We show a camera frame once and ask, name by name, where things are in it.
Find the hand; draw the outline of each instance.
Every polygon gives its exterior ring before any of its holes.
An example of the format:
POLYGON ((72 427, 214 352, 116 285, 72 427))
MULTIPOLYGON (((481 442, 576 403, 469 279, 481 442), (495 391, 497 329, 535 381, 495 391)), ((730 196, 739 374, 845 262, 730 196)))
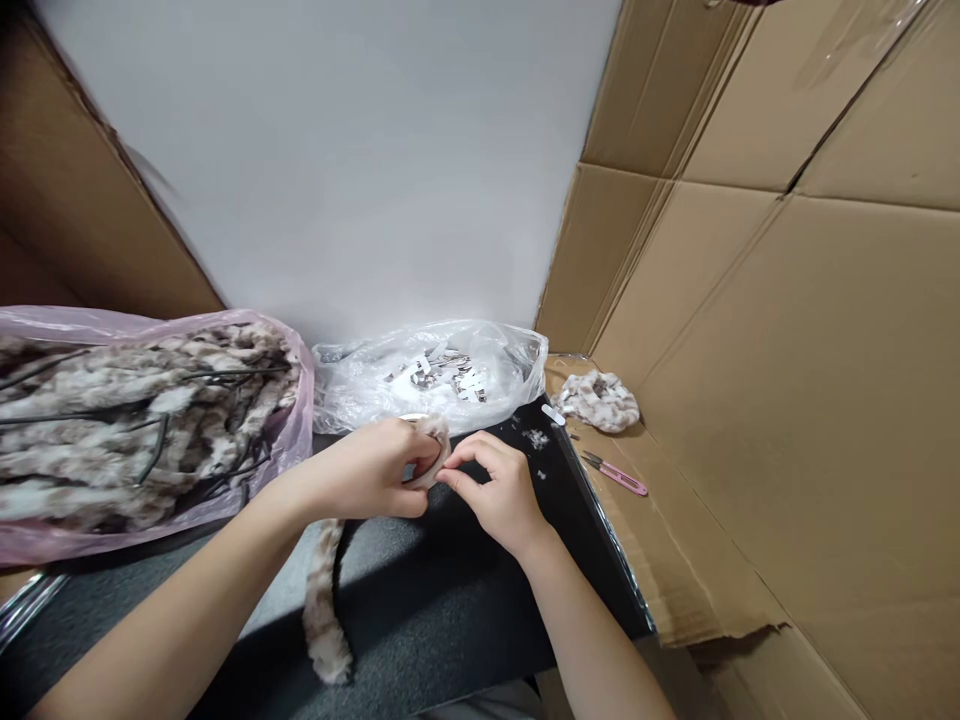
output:
POLYGON ((430 468, 440 443, 410 423, 390 418, 365 425, 290 470, 272 485, 294 498, 305 523, 321 518, 362 520, 377 515, 420 517, 427 511, 426 490, 403 487, 403 469, 416 464, 414 477, 430 468))
POLYGON ((552 533, 537 505, 526 456, 490 433, 481 430, 457 445, 437 480, 462 497, 480 526, 518 559, 552 533), (480 485, 456 469, 471 460, 490 473, 490 482, 480 485))

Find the pink thread snips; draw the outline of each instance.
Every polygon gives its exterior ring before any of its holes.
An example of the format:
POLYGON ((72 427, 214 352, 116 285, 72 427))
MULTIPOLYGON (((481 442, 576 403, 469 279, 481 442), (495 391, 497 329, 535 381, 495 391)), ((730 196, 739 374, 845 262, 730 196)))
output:
POLYGON ((630 477, 619 468, 614 467, 613 465, 608 463, 606 460, 604 460, 602 457, 598 455, 594 455, 591 452, 587 452, 586 450, 583 451, 583 454, 580 457, 583 458, 588 465, 595 468, 596 470, 599 470, 601 473, 606 475, 615 483, 619 483, 620 485, 623 485, 627 490, 634 493, 635 495, 639 495, 640 497, 647 496, 646 485, 644 485, 639 480, 635 480, 634 478, 630 477))

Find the black table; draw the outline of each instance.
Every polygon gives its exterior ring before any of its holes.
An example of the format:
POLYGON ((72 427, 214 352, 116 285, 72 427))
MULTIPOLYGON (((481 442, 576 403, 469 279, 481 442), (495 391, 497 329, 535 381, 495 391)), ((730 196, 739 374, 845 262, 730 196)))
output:
MULTIPOLYGON (((544 515, 617 621, 631 637, 650 634, 643 599, 574 449, 540 411, 543 402, 489 430, 527 453, 544 515), (548 438, 539 450, 529 438, 532 430, 548 438)), ((474 463, 464 469, 485 478, 474 463)), ((218 527, 71 563, 76 577, 0 656, 5 714, 26 712, 218 527)), ((345 687, 321 685, 300 624, 315 542, 312 526, 193 717, 403 717, 554 666, 520 567, 460 498, 438 485, 420 519, 348 524, 335 601, 354 652, 354 679, 345 687)))

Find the clear plastic bag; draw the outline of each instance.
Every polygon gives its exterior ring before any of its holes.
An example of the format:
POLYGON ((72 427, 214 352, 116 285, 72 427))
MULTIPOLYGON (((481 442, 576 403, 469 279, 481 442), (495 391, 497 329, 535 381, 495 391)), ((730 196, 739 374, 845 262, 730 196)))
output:
MULTIPOLYGON (((151 342, 170 335, 247 322, 265 322, 275 326, 300 361, 300 381, 293 406, 274 413, 264 427, 264 431, 273 438, 273 443, 270 459, 257 469, 248 482, 252 497, 270 480, 312 454, 313 363, 309 350, 294 330, 252 310, 227 310, 164 321, 88 308, 33 305, 0 308, 0 335, 81 345, 151 342)), ((0 567, 40 565, 138 545, 231 517, 240 510, 242 504, 242 490, 237 488, 174 515, 160 525, 130 533, 101 535, 73 532, 40 520, 0 522, 0 567)))
POLYGON ((488 320, 447 320, 315 345, 313 357, 317 432, 439 413, 451 435, 462 435, 503 422, 543 393, 547 338, 488 320))

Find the faux fur tail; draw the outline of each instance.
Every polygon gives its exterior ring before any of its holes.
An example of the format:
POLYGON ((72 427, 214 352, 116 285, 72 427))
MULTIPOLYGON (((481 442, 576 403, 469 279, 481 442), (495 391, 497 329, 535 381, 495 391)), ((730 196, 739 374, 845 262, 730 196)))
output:
POLYGON ((343 628, 333 612, 333 570, 341 535, 342 520, 321 521, 320 539, 307 575, 307 598, 303 606, 307 653, 313 660, 313 669, 323 682, 335 685, 342 685, 350 679, 353 664, 343 628))

